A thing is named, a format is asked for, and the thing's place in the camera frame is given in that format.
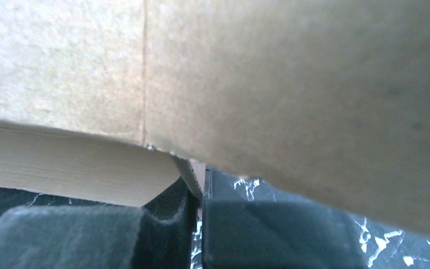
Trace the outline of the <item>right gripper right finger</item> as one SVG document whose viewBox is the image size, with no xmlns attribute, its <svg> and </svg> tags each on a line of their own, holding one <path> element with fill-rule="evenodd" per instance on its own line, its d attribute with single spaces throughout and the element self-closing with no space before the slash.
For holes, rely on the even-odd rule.
<svg viewBox="0 0 430 269">
<path fill-rule="evenodd" d="M 353 219 L 267 182 L 209 169 L 204 268 L 366 268 Z"/>
</svg>

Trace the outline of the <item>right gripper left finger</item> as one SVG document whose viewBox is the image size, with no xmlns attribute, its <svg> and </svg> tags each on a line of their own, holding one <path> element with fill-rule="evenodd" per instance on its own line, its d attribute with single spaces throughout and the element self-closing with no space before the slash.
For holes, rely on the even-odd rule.
<svg viewBox="0 0 430 269">
<path fill-rule="evenodd" d="M 197 207 L 181 179 L 143 207 L 14 207 L 0 268 L 188 268 Z"/>
</svg>

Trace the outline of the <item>brown cardboard box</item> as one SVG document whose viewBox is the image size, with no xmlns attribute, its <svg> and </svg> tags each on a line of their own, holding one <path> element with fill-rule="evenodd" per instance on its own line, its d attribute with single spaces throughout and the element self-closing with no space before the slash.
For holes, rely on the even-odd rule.
<svg viewBox="0 0 430 269">
<path fill-rule="evenodd" d="M 0 127 L 430 234 L 430 1 L 0 1 Z"/>
</svg>

